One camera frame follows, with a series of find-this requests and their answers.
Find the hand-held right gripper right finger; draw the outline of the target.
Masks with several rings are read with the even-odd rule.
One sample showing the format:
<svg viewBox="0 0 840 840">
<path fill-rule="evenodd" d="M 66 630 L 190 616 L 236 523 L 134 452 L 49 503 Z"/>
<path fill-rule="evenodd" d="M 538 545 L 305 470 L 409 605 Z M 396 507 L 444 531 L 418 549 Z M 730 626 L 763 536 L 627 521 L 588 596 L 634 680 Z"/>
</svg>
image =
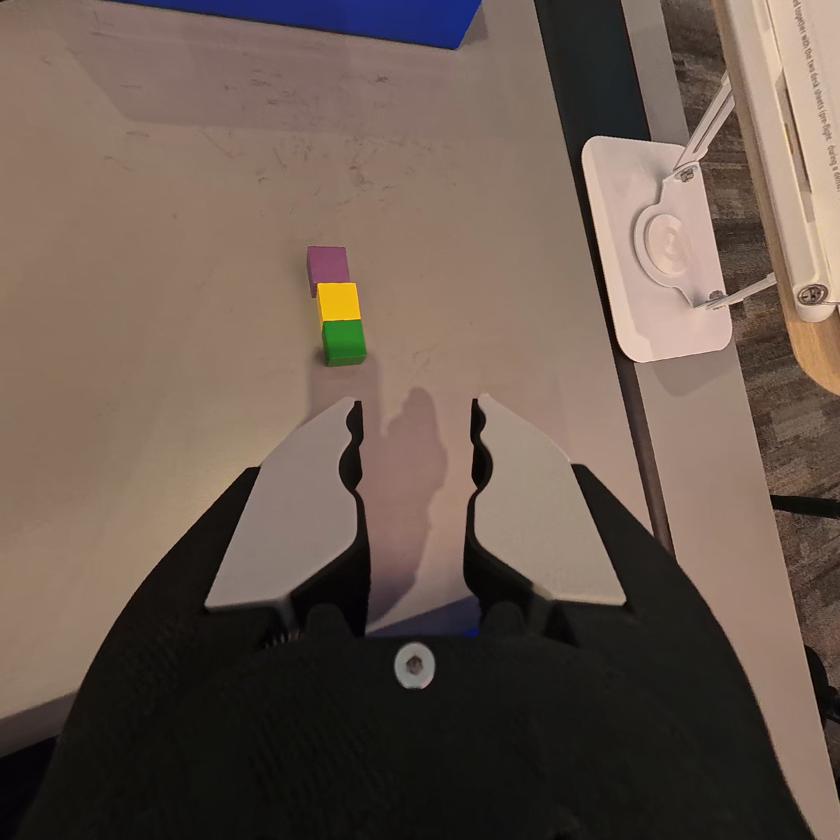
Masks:
<svg viewBox="0 0 840 840">
<path fill-rule="evenodd" d="M 625 591 L 572 463 L 542 431 L 483 394 L 473 447 L 463 570 L 482 613 L 560 603 L 621 607 Z"/>
</svg>

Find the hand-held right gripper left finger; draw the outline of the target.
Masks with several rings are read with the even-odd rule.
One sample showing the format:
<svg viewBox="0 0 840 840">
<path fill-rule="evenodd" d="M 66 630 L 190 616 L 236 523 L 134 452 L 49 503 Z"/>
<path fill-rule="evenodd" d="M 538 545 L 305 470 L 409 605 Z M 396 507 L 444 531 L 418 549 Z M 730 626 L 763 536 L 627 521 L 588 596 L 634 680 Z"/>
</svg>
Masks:
<svg viewBox="0 0 840 840">
<path fill-rule="evenodd" d="M 278 444 L 259 467 L 206 597 L 209 612 L 268 607 L 284 625 L 337 606 L 367 623 L 371 551 L 362 478 L 363 407 L 344 397 Z"/>
</svg>

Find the green wooden cube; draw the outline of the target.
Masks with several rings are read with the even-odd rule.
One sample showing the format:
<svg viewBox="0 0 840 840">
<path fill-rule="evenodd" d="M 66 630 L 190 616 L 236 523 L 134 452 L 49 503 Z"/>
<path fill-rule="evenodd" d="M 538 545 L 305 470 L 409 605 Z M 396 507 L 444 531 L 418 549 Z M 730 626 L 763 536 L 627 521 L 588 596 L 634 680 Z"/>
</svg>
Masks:
<svg viewBox="0 0 840 840">
<path fill-rule="evenodd" d="M 321 326 L 321 336 L 326 366 L 352 366 L 366 360 L 366 341 L 360 319 L 326 320 Z"/>
</svg>

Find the yellow wooden cube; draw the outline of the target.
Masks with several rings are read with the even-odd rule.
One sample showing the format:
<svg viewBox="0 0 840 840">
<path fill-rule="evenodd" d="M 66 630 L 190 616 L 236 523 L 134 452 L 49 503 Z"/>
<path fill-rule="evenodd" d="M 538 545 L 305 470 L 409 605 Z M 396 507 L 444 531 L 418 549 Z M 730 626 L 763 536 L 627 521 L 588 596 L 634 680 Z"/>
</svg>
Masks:
<svg viewBox="0 0 840 840">
<path fill-rule="evenodd" d="M 331 322 L 361 320 L 357 285 L 348 282 L 323 282 L 317 285 L 316 302 L 320 329 Z"/>
</svg>

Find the purple wooden cube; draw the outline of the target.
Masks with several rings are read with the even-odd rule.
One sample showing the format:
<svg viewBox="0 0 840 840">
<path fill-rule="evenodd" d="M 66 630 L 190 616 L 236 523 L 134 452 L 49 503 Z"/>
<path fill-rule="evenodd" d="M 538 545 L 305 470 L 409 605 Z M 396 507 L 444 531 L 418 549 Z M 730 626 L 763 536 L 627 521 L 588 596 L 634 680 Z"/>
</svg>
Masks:
<svg viewBox="0 0 840 840">
<path fill-rule="evenodd" d="M 351 282 L 347 250 L 341 246 L 315 246 L 307 248 L 307 270 L 310 297 L 317 297 L 321 284 Z"/>
</svg>

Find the blue plastic storage bin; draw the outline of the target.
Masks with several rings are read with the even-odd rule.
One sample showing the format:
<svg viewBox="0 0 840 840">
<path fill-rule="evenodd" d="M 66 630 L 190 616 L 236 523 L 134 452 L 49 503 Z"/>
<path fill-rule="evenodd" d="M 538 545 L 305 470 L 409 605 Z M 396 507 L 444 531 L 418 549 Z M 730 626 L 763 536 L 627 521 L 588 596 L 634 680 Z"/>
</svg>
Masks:
<svg viewBox="0 0 840 840">
<path fill-rule="evenodd" d="M 132 1 L 131 4 L 457 49 L 481 1 Z"/>
</svg>

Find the printed instruction sheet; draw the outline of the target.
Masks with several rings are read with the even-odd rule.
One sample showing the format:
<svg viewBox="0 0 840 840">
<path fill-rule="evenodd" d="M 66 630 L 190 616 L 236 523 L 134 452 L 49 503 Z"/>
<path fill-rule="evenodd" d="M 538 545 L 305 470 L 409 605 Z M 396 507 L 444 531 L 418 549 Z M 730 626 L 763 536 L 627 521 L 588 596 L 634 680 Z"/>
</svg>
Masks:
<svg viewBox="0 0 840 840">
<path fill-rule="evenodd" d="M 839 2 L 770 1 L 770 15 L 815 198 L 839 197 Z"/>
</svg>

